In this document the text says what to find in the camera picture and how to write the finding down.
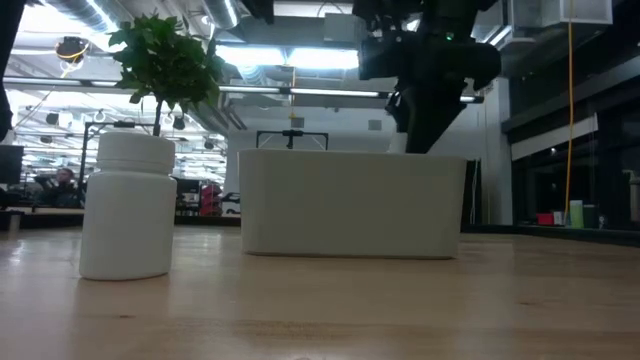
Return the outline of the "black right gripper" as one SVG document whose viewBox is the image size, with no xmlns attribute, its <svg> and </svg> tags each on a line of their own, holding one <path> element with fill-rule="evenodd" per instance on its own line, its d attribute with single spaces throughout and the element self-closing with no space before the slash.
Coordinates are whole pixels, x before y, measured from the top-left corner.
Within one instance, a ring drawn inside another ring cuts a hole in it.
<svg viewBox="0 0 640 360">
<path fill-rule="evenodd" d="M 385 106 L 396 124 L 388 152 L 428 153 L 466 107 L 447 93 L 414 87 L 394 91 Z"/>
</svg>

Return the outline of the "white pill bottle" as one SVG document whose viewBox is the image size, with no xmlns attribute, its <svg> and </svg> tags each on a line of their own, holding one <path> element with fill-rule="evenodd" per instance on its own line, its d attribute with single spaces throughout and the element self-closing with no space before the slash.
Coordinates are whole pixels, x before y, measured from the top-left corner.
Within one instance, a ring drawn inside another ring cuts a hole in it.
<svg viewBox="0 0 640 360">
<path fill-rule="evenodd" d="M 128 132 L 100 136 L 87 180 L 79 274 L 136 280 L 171 269 L 177 182 L 175 144 Z"/>
</svg>

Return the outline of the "white rectangular basket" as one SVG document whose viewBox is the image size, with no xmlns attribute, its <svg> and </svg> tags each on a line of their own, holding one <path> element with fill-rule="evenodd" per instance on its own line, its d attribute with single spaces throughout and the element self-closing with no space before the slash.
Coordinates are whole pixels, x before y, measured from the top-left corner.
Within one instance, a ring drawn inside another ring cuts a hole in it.
<svg viewBox="0 0 640 360">
<path fill-rule="evenodd" d="M 467 162 L 416 154 L 238 155 L 242 249 L 254 255 L 449 259 Z"/>
</svg>

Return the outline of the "grey ceiling ventilation box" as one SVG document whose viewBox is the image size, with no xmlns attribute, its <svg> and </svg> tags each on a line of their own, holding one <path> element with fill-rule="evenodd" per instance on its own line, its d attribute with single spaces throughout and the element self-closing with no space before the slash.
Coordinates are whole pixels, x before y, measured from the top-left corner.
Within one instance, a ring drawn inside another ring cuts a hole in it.
<svg viewBox="0 0 640 360">
<path fill-rule="evenodd" d="M 508 4 L 511 22 L 517 27 L 613 23 L 612 0 L 508 0 Z"/>
</svg>

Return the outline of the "green container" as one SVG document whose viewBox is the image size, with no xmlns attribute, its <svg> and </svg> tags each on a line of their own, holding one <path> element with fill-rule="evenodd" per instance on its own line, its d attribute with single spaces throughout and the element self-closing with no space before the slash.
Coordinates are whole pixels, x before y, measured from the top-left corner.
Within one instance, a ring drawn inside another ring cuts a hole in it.
<svg viewBox="0 0 640 360">
<path fill-rule="evenodd" d="M 569 202 L 570 226 L 572 228 L 583 229 L 584 225 L 584 203 L 582 200 L 571 200 Z"/>
</svg>

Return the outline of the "red storage rack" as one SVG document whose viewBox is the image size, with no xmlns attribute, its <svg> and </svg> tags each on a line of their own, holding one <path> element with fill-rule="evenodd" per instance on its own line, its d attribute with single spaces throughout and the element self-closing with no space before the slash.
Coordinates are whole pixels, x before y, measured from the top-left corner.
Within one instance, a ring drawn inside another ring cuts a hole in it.
<svg viewBox="0 0 640 360">
<path fill-rule="evenodd" d="M 220 216 L 222 214 L 222 189 L 216 183 L 203 185 L 200 190 L 200 215 Z"/>
</svg>

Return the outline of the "green leafy plant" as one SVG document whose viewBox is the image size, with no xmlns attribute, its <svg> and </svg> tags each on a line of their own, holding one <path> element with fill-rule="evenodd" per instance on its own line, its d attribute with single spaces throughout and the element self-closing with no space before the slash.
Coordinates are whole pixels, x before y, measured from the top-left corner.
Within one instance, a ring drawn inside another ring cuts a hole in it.
<svg viewBox="0 0 640 360">
<path fill-rule="evenodd" d="M 121 65 L 115 87 L 130 90 L 133 104 L 155 98 L 154 136 L 161 133 L 164 105 L 183 115 L 202 103 L 217 105 L 224 60 L 216 53 L 216 41 L 190 34 L 185 19 L 142 15 L 122 22 L 108 44 L 121 47 L 112 54 Z"/>
</svg>

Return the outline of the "person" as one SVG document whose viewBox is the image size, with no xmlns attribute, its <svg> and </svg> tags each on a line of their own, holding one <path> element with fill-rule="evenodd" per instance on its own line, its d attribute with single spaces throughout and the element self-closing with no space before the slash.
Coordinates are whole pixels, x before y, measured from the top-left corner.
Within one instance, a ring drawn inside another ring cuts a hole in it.
<svg viewBox="0 0 640 360">
<path fill-rule="evenodd" d="M 69 168 L 60 168 L 55 178 L 36 176 L 34 181 L 42 187 L 35 200 L 38 207 L 76 208 L 80 207 L 83 198 L 75 188 L 74 172 Z"/>
</svg>

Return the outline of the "black monitor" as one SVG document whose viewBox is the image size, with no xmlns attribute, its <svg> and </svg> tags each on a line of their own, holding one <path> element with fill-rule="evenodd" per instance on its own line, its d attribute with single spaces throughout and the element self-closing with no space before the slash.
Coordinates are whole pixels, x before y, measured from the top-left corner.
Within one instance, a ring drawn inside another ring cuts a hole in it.
<svg viewBox="0 0 640 360">
<path fill-rule="evenodd" d="M 23 156 L 23 146 L 0 145 L 0 184 L 20 182 Z"/>
</svg>

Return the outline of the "black metal frame rig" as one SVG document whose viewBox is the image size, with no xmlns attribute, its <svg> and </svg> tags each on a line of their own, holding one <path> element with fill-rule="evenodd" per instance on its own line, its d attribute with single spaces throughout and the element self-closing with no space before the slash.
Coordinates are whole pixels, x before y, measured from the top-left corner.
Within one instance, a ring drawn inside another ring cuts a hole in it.
<svg viewBox="0 0 640 360">
<path fill-rule="evenodd" d="M 328 133 L 326 132 L 305 132 L 302 130 L 296 130 L 296 129 L 288 129 L 288 130 L 280 130 L 280 131 L 272 131 L 272 130 L 258 130 L 256 132 L 256 137 L 255 137 L 255 147 L 256 148 L 261 148 L 263 145 L 265 145 L 267 143 L 267 140 L 265 140 L 264 142 L 262 142 L 260 140 L 262 135 L 281 135 L 283 137 L 285 137 L 287 139 L 287 143 L 285 145 L 285 147 L 287 149 L 292 150 L 294 148 L 294 139 L 297 137 L 312 137 L 314 139 L 314 141 L 320 146 L 321 149 L 323 149 L 324 151 L 327 151 L 329 148 L 329 139 L 330 136 Z M 317 141 L 316 136 L 320 136 L 324 138 L 324 142 L 320 143 Z"/>
</svg>

